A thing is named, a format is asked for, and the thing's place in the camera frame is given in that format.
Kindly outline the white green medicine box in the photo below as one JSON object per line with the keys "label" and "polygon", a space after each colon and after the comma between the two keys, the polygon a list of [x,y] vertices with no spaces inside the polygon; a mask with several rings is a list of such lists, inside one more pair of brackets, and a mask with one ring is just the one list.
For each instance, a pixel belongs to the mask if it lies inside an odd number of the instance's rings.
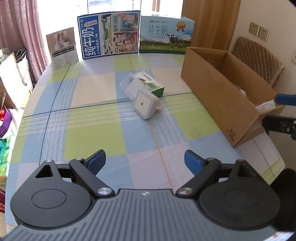
{"label": "white green medicine box", "polygon": [[276,108],[276,104],[275,104],[274,100],[270,100],[270,101],[261,103],[261,104],[259,104],[259,105],[257,105],[255,107],[255,109],[259,113],[264,113],[264,112],[267,112],[267,111],[271,111],[271,110],[273,110],[275,108]]}

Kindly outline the clear bag with metal basket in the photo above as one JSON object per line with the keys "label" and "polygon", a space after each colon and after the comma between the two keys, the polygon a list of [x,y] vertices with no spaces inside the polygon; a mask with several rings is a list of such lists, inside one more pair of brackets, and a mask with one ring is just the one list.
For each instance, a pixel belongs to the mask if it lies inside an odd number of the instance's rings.
{"label": "clear bag with metal basket", "polygon": [[250,100],[249,99],[249,97],[248,97],[248,95],[247,95],[247,92],[246,91],[244,91],[241,87],[239,87],[238,85],[235,85],[235,87],[237,88],[237,90],[245,97],[245,98],[247,98],[248,100]]}

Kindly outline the brown cardboard box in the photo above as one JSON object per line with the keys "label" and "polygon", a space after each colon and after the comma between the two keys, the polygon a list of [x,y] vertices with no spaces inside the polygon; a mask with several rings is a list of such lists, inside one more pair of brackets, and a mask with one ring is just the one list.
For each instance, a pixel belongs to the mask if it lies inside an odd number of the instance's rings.
{"label": "brown cardboard box", "polygon": [[[255,106],[276,96],[275,90],[255,71],[228,51],[188,47],[182,79],[211,114],[232,147],[237,147],[265,131],[262,119],[279,115],[283,105],[264,113]],[[235,87],[238,85],[250,100]]]}

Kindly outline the white square device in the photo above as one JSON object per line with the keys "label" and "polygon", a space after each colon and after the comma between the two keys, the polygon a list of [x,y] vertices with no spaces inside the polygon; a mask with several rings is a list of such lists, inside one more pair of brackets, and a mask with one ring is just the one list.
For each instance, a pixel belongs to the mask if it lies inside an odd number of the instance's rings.
{"label": "white square device", "polygon": [[159,98],[147,89],[140,89],[134,100],[134,109],[139,116],[147,120],[156,112],[159,105]]}

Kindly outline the purple bag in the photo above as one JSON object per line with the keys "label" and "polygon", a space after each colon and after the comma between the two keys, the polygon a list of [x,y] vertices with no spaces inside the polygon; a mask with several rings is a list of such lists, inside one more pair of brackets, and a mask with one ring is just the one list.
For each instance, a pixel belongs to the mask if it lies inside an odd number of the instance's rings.
{"label": "purple bag", "polygon": [[3,106],[1,109],[1,127],[0,127],[0,138],[2,138],[8,131],[11,124],[12,116],[10,111]]}

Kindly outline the green white small box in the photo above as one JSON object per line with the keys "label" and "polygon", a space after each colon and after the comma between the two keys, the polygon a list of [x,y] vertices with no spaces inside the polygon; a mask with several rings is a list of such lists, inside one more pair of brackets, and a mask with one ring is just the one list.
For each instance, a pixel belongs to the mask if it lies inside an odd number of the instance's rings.
{"label": "green white small box", "polygon": [[138,78],[155,96],[161,97],[163,95],[165,89],[164,86],[146,72],[142,71],[135,73],[135,77]]}

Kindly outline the clear plastic package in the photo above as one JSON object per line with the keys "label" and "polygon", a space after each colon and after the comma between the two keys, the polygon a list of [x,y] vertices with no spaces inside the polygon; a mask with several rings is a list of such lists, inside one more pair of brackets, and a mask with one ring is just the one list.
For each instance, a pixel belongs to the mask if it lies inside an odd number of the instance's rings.
{"label": "clear plastic package", "polygon": [[131,101],[137,97],[139,90],[145,88],[145,81],[138,74],[128,74],[120,83],[121,89],[128,96]]}

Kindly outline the wooden cabinet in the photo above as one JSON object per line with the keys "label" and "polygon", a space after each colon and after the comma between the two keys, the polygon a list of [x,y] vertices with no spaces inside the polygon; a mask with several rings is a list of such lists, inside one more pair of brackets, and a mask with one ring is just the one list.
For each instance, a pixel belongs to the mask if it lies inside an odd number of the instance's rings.
{"label": "wooden cabinet", "polygon": [[192,47],[228,50],[240,0],[184,0],[182,17],[195,21]]}

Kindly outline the white product photo box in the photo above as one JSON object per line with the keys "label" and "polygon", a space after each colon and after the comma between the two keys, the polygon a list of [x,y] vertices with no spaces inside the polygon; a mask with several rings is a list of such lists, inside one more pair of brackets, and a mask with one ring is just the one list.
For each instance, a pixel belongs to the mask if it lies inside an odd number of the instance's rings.
{"label": "white product photo box", "polygon": [[55,70],[78,62],[73,27],[48,34],[46,39]]}

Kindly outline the cow picture milk box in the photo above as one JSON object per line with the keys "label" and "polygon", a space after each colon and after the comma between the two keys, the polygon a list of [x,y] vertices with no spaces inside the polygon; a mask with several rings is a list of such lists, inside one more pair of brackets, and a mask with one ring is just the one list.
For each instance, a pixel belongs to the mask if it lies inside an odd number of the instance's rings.
{"label": "cow picture milk box", "polygon": [[139,52],[184,55],[191,45],[194,24],[189,18],[141,16]]}

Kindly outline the blue milk carton box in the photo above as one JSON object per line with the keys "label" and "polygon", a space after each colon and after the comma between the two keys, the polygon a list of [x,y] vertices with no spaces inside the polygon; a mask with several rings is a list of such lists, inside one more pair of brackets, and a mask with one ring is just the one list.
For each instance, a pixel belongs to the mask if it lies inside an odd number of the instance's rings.
{"label": "blue milk carton box", "polygon": [[109,11],[77,17],[82,58],[137,53],[140,11]]}

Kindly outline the pink curtain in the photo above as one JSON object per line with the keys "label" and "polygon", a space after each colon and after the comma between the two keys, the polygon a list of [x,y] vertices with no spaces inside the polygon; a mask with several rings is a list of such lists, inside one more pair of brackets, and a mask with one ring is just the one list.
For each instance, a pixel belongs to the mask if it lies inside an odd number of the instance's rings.
{"label": "pink curtain", "polygon": [[23,47],[37,83],[48,65],[37,1],[1,1],[1,48],[15,52]]}

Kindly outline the double wall socket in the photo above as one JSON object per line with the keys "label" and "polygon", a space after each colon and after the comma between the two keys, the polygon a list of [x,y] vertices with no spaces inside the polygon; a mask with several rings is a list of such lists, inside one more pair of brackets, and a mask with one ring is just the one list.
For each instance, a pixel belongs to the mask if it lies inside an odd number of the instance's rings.
{"label": "double wall socket", "polygon": [[270,31],[267,30],[266,28],[258,25],[258,24],[255,24],[253,22],[250,23],[250,26],[249,26],[249,33],[255,35],[256,37],[258,37],[259,39],[267,42],[268,41],[268,38],[269,38],[269,35],[270,35]]}

